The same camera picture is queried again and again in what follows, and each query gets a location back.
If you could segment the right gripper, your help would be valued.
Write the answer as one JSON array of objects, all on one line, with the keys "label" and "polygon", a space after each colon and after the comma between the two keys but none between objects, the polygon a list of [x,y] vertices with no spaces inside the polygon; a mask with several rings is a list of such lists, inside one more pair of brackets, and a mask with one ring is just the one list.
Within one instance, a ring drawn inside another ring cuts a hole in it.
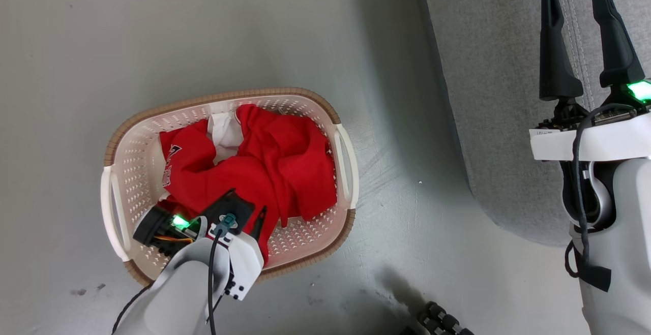
[{"label": "right gripper", "polygon": [[[614,0],[592,0],[593,16],[601,34],[604,69],[600,86],[609,88],[604,104],[643,104],[629,85],[645,79],[625,23]],[[555,113],[583,113],[577,102],[583,84],[574,75],[563,37],[564,16],[559,0],[541,0],[539,99],[557,101]],[[531,129],[530,146],[535,160],[571,161],[576,131]],[[648,158],[649,113],[592,126],[583,132],[580,161],[616,161]]]}]

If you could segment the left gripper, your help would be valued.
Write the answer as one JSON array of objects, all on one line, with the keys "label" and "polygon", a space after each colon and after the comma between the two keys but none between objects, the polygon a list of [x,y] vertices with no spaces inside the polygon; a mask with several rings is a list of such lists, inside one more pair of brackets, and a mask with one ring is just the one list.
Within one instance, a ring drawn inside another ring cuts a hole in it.
[{"label": "left gripper", "polygon": [[242,227],[252,212],[244,206],[212,207],[189,220],[158,206],[151,208],[139,219],[133,233],[135,241],[169,258],[151,290],[160,289],[182,264],[197,261],[212,270],[213,284],[200,284],[200,289],[211,288],[213,301],[223,295],[243,300],[263,268],[258,241],[267,206],[255,215],[249,235]]}]

